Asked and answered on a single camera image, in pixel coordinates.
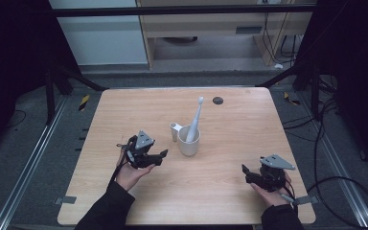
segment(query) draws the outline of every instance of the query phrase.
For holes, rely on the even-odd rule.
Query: human hand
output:
[[[124,156],[124,150],[121,150],[121,155],[119,156],[118,163],[116,166],[118,167],[122,158]],[[122,188],[124,188],[127,192],[133,188],[133,186],[139,181],[142,176],[145,174],[150,173],[150,171],[155,167],[155,165],[149,165],[144,169],[134,169],[129,165],[127,160],[124,158],[123,166],[119,173],[116,175],[115,182],[121,185]]]
[[[288,181],[286,182],[286,187],[289,189],[289,184],[291,183],[291,179],[289,178],[287,173],[286,173],[286,181]],[[251,183],[250,186],[252,186],[252,188],[256,191],[256,193],[258,193],[262,197],[265,203],[265,206],[267,208],[273,205],[279,206],[283,204],[289,204],[287,200],[281,197],[281,195],[288,196],[288,193],[284,188],[270,193],[267,190],[262,189],[259,185],[255,183]]]

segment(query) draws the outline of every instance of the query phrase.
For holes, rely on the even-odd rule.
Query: white cup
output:
[[[186,156],[193,156],[198,152],[199,137],[201,136],[199,129],[196,129],[193,142],[186,142],[188,131],[190,126],[181,126],[177,123],[171,123],[170,128],[172,130],[172,140],[176,142],[178,140],[178,146],[182,154]]]

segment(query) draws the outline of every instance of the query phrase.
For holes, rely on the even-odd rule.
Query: small black circle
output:
[[[212,102],[214,104],[223,104],[223,98],[221,98],[221,97],[214,97],[214,99],[212,99]]]

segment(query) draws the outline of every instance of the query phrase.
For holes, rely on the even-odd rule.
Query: gray floor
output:
[[[263,64],[253,39],[248,36],[199,37],[198,41],[193,43],[171,43],[168,40],[159,39],[157,45],[154,66],[151,70],[124,70],[117,74],[100,76],[91,73],[86,77],[112,88],[252,86],[271,79],[282,71]],[[288,63],[284,63],[284,68],[288,68]],[[59,205],[54,201],[56,197],[64,196],[66,193],[83,145],[83,137],[90,126],[101,96],[100,92],[95,92],[74,80],[71,82],[74,85],[71,96],[63,97],[56,94],[57,102],[65,100],[64,111],[39,159],[27,189],[16,206],[11,219],[10,228],[12,229],[62,229],[57,223]],[[301,124],[302,121],[307,121],[307,116],[310,116],[307,109],[309,106],[304,105],[304,102],[310,98],[309,89],[295,94],[296,99],[302,103],[300,105],[290,103],[284,98],[285,91],[294,95],[290,88],[291,83],[292,78],[287,78],[270,89],[283,123],[303,118],[293,123],[286,123],[285,127]],[[84,111],[78,111],[81,98],[86,94],[90,95],[87,107]],[[323,102],[329,98],[330,95],[321,94]],[[15,112],[8,124],[8,129],[0,138],[0,211],[45,128],[44,88],[38,88],[20,97],[16,109],[19,111]],[[342,166],[346,174],[368,189],[368,162],[360,160],[358,146],[346,127],[343,117],[337,111],[335,108],[324,115],[326,135],[318,146],[316,157],[318,177],[339,174]],[[313,140],[318,126],[318,123],[309,123],[306,126],[286,130],[307,188],[314,183]],[[355,207],[354,209],[352,207],[357,203],[350,202],[350,199],[346,198],[352,195],[349,195],[349,190],[343,191],[342,188],[345,188],[343,183],[327,182],[320,188],[326,202],[345,219],[357,224],[358,217],[366,213],[366,210],[361,210],[361,213],[353,211]],[[367,195],[360,193],[364,206],[368,208]],[[322,203],[314,204],[313,207],[317,219],[314,224],[307,226],[307,229],[352,229],[351,226],[335,218]],[[250,226],[202,226],[202,228],[193,226],[187,229],[250,229]]]

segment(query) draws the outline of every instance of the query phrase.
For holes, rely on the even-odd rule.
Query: aluminum rail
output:
[[[31,181],[35,173],[35,169],[37,168],[40,158],[43,155],[43,152],[45,151],[51,136],[53,135],[59,118],[62,115],[62,111],[64,110],[67,99],[68,98],[65,96],[60,98],[54,120],[44,128],[39,140],[37,141],[37,144],[34,147],[34,151],[29,158],[29,161],[23,169],[22,174],[19,176],[16,185],[14,186],[9,198],[7,199],[7,202],[5,203],[5,206],[2,208],[0,212],[0,230],[5,230],[8,228],[13,214],[16,211],[16,208],[19,205],[19,202],[22,199],[23,195],[25,194],[29,182]]]
[[[309,99],[307,98],[307,96],[303,93],[299,93],[298,95],[302,99],[303,106],[304,108],[306,108],[306,111],[311,114],[310,106],[308,103]],[[319,124],[315,121],[312,121],[312,125],[318,132]],[[352,178],[343,165],[342,161],[340,160],[338,153],[334,149],[334,146],[326,133],[324,134],[320,142],[322,143],[322,148],[325,156],[327,157],[328,162],[331,164],[334,175]],[[339,185],[346,199],[348,200],[348,203],[350,204],[359,225],[361,227],[368,227],[368,206],[361,196],[357,186],[354,183],[348,181],[339,181]]]

